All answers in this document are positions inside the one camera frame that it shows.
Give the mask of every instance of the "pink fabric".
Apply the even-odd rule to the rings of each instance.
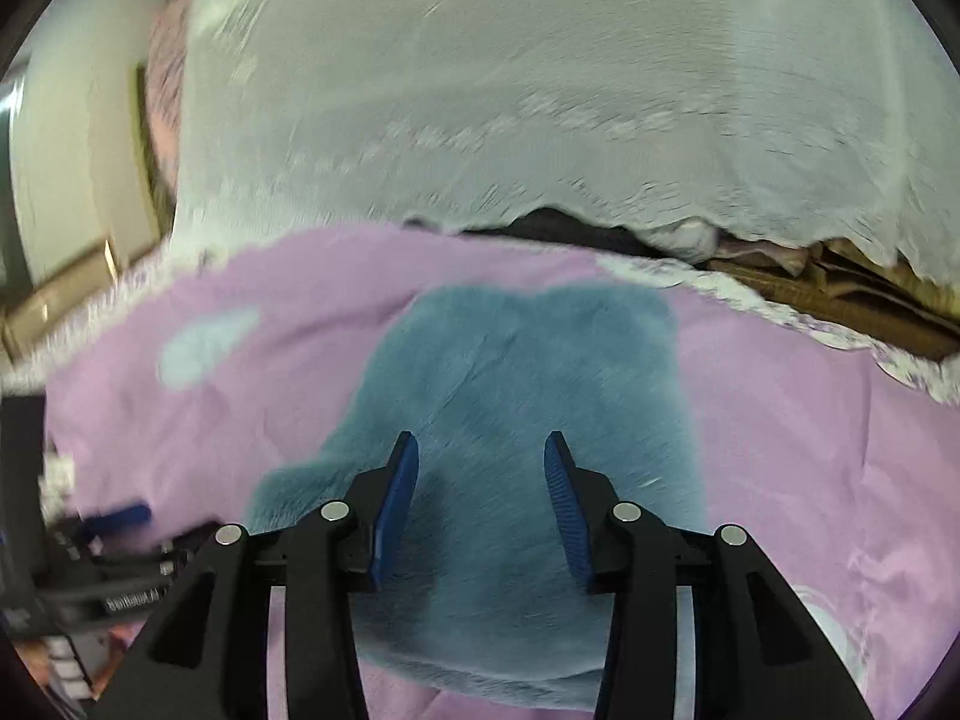
[[[48,428],[77,462],[81,512],[146,498],[150,538],[210,515],[235,520],[266,471],[316,453],[419,293],[596,279],[612,277],[584,250],[311,230],[139,307],[51,381]],[[960,413],[890,379],[865,351],[826,348],[684,288],[667,295],[712,526],[746,526],[805,602],[844,629],[834,643],[875,717],[895,720],[960,631]],[[251,307],[256,327],[203,381],[160,381],[171,338]],[[364,676],[376,720],[534,714]]]
[[[174,191],[179,173],[181,95],[191,1],[167,1],[150,33],[147,56],[147,124],[157,167],[167,186]]]

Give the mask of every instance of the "metal screw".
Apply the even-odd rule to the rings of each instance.
[[[720,531],[720,538],[731,547],[742,547],[747,543],[747,532],[739,525],[727,525]]]
[[[330,501],[328,504],[323,504],[323,509],[320,509],[320,516],[327,522],[336,522],[349,513],[350,507],[343,501]]]
[[[217,531],[215,538],[218,544],[227,547],[240,541],[240,536],[243,536],[243,528],[239,525],[224,525]]]
[[[640,514],[643,514],[642,509],[630,501],[620,501],[613,507],[613,516],[620,522],[637,522]]]

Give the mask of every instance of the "blue gripper pad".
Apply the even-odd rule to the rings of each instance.
[[[100,538],[115,536],[128,528],[146,525],[152,516],[150,507],[143,501],[138,501],[123,509],[101,514],[99,517],[88,517],[83,521],[83,534],[90,539],[98,536]]]
[[[397,471],[390,480],[390,487],[383,498],[380,514],[373,523],[373,561],[370,576],[373,586],[379,590],[390,577],[394,560],[400,552],[403,526],[410,511],[410,502],[416,488],[416,473],[419,470],[419,448],[411,436],[403,447]]]
[[[588,586],[593,580],[589,530],[583,510],[573,491],[568,468],[557,447],[558,435],[551,433],[544,445],[546,487],[550,491],[554,517],[557,517],[563,552],[566,552],[566,564],[570,567],[573,578],[583,586]]]

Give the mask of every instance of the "blue fuzzy cloth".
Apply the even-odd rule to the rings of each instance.
[[[699,529],[674,340],[664,300],[633,285],[428,293],[384,338],[320,454],[261,482],[248,528],[292,525],[343,495],[412,431],[421,470],[397,574],[352,601],[360,656],[437,688],[592,709],[613,599],[570,576],[544,441],[562,430],[622,498]]]

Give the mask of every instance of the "light blue patch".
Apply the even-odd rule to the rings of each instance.
[[[258,324],[260,309],[256,306],[198,319],[163,346],[157,379],[173,391],[200,384]]]

